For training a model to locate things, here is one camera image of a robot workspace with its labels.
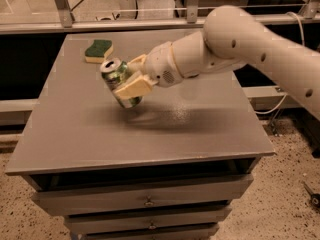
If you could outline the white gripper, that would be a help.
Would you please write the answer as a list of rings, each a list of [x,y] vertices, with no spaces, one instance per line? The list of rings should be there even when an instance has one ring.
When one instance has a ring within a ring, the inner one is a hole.
[[[171,42],[153,48],[147,55],[132,59],[127,66],[135,73],[113,91],[116,97],[123,100],[150,93],[154,81],[159,87],[167,88],[183,80],[174,61]]]

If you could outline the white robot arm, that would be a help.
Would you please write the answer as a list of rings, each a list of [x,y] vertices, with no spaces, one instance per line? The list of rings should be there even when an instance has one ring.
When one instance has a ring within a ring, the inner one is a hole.
[[[128,63],[132,76],[114,90],[127,100],[201,73],[249,64],[320,119],[320,53],[283,38],[235,6],[214,9],[203,29],[166,42]]]

